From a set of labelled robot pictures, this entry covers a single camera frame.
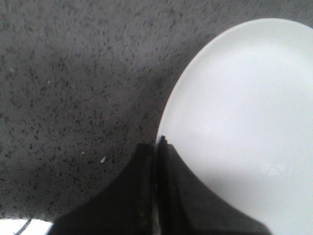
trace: granite countertop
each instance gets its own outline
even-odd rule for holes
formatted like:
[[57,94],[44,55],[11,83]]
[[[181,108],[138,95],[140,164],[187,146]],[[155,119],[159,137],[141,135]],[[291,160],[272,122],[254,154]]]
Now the granite countertop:
[[313,26],[311,0],[0,1],[0,217],[53,220],[154,142],[188,62],[258,18]]

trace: gray surface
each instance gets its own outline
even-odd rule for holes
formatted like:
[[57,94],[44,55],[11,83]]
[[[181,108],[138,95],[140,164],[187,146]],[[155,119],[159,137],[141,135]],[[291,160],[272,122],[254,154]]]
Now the gray surface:
[[313,1],[1,0],[0,217],[53,220],[100,192],[154,141],[192,57],[264,17],[313,26]]

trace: black object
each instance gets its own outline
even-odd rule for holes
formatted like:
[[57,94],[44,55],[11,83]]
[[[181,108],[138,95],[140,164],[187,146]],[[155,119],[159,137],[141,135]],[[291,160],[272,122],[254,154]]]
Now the black object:
[[98,196],[57,219],[49,235],[150,235],[153,147],[139,144],[118,177]]
[[152,192],[162,235],[270,235],[263,224],[211,192],[165,137],[157,156],[151,145],[139,144],[116,180],[56,220],[49,235],[151,235]]

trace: small white speck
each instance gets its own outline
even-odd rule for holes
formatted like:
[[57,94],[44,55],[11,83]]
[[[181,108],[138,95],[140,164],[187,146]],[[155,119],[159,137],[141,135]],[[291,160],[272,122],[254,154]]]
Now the small white speck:
[[103,159],[101,159],[100,163],[103,164],[106,161],[107,157],[103,157]]

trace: white plate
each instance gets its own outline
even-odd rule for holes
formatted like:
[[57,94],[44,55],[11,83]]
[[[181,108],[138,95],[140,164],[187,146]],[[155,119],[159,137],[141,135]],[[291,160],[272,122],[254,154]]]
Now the white plate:
[[313,29],[261,19],[222,33],[181,75],[161,135],[274,235],[312,235]]

